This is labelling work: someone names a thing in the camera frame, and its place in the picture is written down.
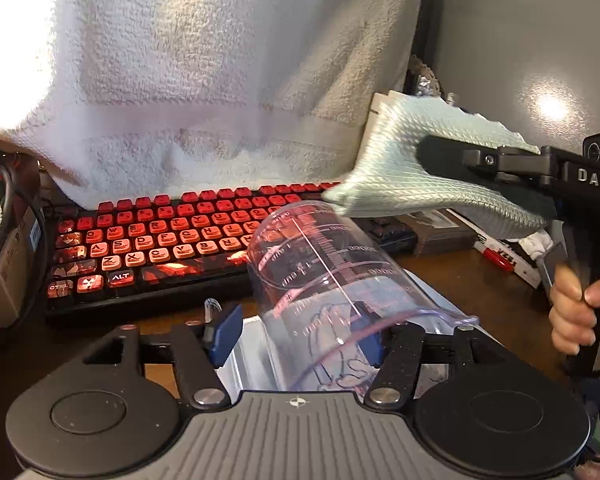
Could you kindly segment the right hand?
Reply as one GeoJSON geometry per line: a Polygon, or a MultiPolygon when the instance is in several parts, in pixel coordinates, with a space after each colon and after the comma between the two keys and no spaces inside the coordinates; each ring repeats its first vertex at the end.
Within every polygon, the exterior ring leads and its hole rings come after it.
{"type": "Polygon", "coordinates": [[[595,310],[600,309],[600,280],[586,289],[577,275],[565,264],[556,266],[550,290],[553,346],[566,356],[576,356],[596,341],[595,310]]]}

